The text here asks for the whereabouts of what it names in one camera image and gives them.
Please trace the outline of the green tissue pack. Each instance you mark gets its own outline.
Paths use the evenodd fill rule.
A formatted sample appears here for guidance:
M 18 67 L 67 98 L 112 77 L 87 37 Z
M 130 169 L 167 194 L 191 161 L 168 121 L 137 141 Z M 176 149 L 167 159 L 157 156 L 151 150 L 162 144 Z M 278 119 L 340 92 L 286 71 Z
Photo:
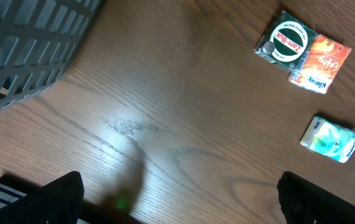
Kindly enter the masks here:
M 346 163 L 355 151 L 355 132 L 314 116 L 300 144 L 334 161 Z

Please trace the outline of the orange juice carton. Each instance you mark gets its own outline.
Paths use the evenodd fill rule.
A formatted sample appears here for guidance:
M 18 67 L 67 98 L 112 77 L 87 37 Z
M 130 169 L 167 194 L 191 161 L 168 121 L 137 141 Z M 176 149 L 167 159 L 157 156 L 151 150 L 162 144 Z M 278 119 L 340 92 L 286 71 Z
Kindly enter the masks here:
M 352 48 L 318 34 L 299 69 L 291 72 L 288 81 L 319 94 L 326 94 Z

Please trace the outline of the round black lidded cup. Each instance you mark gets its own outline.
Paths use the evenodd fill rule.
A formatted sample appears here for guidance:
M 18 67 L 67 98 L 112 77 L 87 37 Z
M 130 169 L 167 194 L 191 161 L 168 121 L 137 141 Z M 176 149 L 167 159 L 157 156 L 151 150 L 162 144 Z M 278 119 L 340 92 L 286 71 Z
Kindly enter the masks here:
M 253 51 L 283 70 L 294 72 L 303 65 L 318 33 L 287 13 L 272 18 Z

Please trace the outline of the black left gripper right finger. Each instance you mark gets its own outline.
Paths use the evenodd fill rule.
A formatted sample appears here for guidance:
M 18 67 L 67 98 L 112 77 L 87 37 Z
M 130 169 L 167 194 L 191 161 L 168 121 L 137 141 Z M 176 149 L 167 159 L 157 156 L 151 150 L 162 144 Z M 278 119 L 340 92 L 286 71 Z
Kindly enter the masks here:
M 355 224 L 355 206 L 310 181 L 285 171 L 277 184 L 288 224 Z

